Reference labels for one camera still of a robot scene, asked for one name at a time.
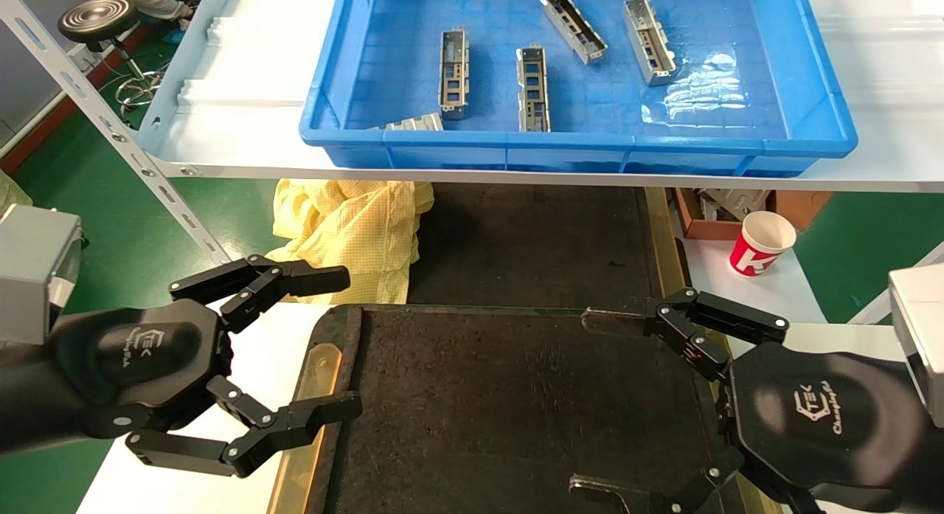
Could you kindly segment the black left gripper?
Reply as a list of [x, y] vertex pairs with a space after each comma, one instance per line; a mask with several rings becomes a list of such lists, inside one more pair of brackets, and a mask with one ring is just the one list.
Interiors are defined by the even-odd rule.
[[[125, 444], [145, 465], [246, 478], [279, 451], [313, 444], [324, 426], [356, 419], [363, 406], [347, 391], [267, 409], [223, 377], [232, 372], [229, 332], [243, 332], [287, 296], [350, 285], [342, 265], [253, 254], [171, 283], [169, 305], [61, 316], [45, 343], [2, 346], [1, 450], [131, 432]], [[219, 315], [205, 306], [220, 299]], [[243, 436], [169, 433], [215, 402], [247, 427]]]

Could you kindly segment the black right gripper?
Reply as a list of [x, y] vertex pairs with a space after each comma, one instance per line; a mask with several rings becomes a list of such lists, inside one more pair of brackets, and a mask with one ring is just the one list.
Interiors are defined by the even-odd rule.
[[[674, 494], [580, 474], [569, 480], [571, 494], [620, 513], [695, 513], [740, 470], [799, 513], [813, 512], [815, 501], [863, 512], [942, 511], [942, 429], [905, 363], [790, 350], [779, 345], [788, 320], [694, 288], [631, 305], [631, 312], [588, 308], [581, 324], [594, 335], [656, 337], [708, 382], [727, 379], [726, 436], [737, 449], [722, 451]], [[708, 330], [762, 345], [732, 362]]]

